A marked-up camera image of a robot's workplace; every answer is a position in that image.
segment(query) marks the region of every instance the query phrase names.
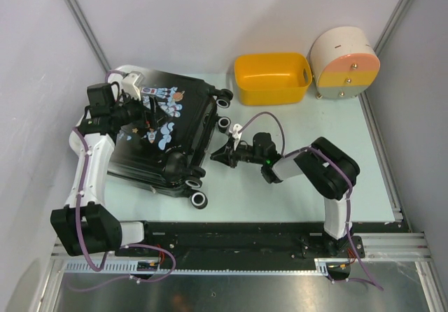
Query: suitcase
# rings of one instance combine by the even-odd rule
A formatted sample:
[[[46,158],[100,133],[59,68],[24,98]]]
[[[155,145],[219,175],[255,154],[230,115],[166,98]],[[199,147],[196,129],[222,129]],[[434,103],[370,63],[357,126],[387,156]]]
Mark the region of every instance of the suitcase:
[[[159,129],[149,122],[123,127],[108,174],[170,197],[189,197],[194,207],[205,208],[207,196],[199,191],[205,176],[201,164],[216,125],[221,132],[230,126],[217,110],[230,106],[232,92],[161,71],[151,71],[137,87],[148,110],[156,101],[169,119]]]

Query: metal floor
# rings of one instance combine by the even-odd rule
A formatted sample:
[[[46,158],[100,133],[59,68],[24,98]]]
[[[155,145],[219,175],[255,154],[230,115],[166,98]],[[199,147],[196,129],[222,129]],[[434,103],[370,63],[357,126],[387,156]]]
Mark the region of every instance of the metal floor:
[[[430,311],[413,262],[369,263],[384,292],[361,283],[336,283],[322,276],[173,275],[159,283],[122,280],[86,293],[61,285],[55,311],[173,312],[395,312]],[[77,288],[115,275],[65,274]],[[351,277],[363,277],[355,264]]]

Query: robotic arm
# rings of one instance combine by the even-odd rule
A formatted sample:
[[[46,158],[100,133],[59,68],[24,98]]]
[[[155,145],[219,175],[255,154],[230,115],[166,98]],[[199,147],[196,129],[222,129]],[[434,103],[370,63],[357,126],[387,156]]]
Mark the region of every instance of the robotic arm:
[[[324,244],[331,255],[337,254],[347,243],[347,201],[343,196],[349,186],[340,172],[331,167],[323,157],[334,162],[352,185],[356,184],[356,177],[360,173],[358,164],[323,137],[316,139],[307,148],[282,157],[276,151],[270,134],[257,133],[253,137],[253,145],[250,146],[240,141],[241,128],[241,125],[234,125],[230,129],[228,142],[212,153],[211,159],[232,168],[235,168],[239,161],[260,164],[261,174],[268,183],[281,183],[304,174],[324,198]]]
[[[154,98],[151,109],[141,102],[137,87],[143,76],[131,72],[121,82],[89,86],[89,106],[70,135],[70,146],[79,156],[75,180],[62,209],[52,211],[50,221],[70,256],[117,250],[144,239],[141,222],[119,222],[106,209],[104,187],[107,166],[117,135],[131,122],[158,129],[169,116]],[[117,85],[117,97],[112,87]]]

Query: white wall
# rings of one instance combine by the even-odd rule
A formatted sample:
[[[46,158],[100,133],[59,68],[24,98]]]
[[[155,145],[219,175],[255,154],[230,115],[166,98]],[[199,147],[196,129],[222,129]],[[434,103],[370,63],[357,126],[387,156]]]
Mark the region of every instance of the white wall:
[[[78,0],[112,67],[227,71],[246,53],[307,54],[340,25],[377,42],[398,0]]]
[[[103,73],[63,0],[0,0],[0,22],[0,311],[18,312],[46,270],[50,212],[73,181],[70,129]]]
[[[448,0],[415,0],[368,90],[409,220],[448,291]]]

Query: white table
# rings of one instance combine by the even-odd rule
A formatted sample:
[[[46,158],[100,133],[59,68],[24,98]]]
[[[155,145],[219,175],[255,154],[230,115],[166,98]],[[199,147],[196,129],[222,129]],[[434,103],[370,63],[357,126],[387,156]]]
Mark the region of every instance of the white table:
[[[130,71],[133,66],[122,66]],[[219,115],[233,122],[246,123],[260,111],[275,114],[286,134],[286,152],[308,146],[320,136],[354,158],[361,173],[352,195],[352,220],[356,222],[393,222],[393,212],[383,182],[377,156],[370,139],[358,99],[318,100],[311,87],[298,104],[248,107],[239,103],[233,76],[222,74],[187,74],[203,78],[217,88],[233,90],[235,97],[229,109],[219,108]],[[120,80],[112,75],[109,79]],[[269,132],[281,149],[281,136],[276,122],[268,115],[258,118],[244,132],[243,139],[252,142],[256,132]],[[227,137],[215,132],[209,153],[219,149]],[[203,191],[209,205],[193,208],[186,198],[171,198],[133,187],[119,178],[107,177],[107,209],[119,220],[167,222],[313,222],[324,220],[323,198],[304,177],[280,184],[267,184],[260,166],[240,162],[231,169],[212,162],[207,154],[202,166],[206,170]]]

